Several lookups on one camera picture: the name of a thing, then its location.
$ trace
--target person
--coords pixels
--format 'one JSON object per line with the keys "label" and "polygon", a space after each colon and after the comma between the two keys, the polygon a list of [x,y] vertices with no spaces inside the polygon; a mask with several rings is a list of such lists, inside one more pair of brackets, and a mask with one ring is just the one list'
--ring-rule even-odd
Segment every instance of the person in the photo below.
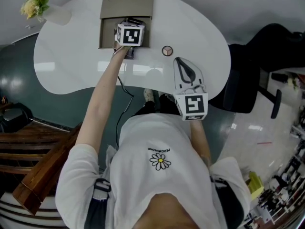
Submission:
{"label": "person", "polygon": [[251,200],[237,161],[229,157],[211,165],[201,121],[182,121],[168,95],[161,93],[156,113],[153,92],[145,89],[144,107],[123,125],[118,151],[108,147],[107,167],[99,174],[101,139],[127,51],[117,50],[97,83],[62,168],[55,202],[66,226],[237,228]]}

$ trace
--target shoulder strap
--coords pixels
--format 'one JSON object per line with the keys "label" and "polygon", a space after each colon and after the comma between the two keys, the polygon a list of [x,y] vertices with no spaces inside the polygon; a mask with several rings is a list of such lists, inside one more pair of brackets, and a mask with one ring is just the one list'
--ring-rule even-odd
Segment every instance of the shoulder strap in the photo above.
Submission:
{"label": "shoulder strap", "polygon": [[111,191],[109,181],[96,179],[84,229],[105,229],[107,202]]}
{"label": "shoulder strap", "polygon": [[223,208],[228,229],[238,228],[244,220],[244,209],[229,183],[222,179],[211,179]]}

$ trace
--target white table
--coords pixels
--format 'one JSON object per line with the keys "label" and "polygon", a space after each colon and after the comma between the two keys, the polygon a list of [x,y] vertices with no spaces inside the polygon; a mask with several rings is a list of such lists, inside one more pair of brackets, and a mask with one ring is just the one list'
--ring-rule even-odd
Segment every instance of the white table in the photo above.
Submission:
{"label": "white table", "polygon": [[[101,6],[102,0],[72,0],[63,6],[72,13],[67,25],[44,24],[35,45],[34,66],[49,92],[68,94],[97,84],[113,53],[98,48]],[[122,64],[123,83],[172,93],[173,60],[179,56],[202,70],[209,99],[217,96],[231,68],[219,30],[180,0],[154,0],[151,26],[150,48],[136,48],[134,60]],[[172,46],[172,56],[162,55],[165,45]]]}

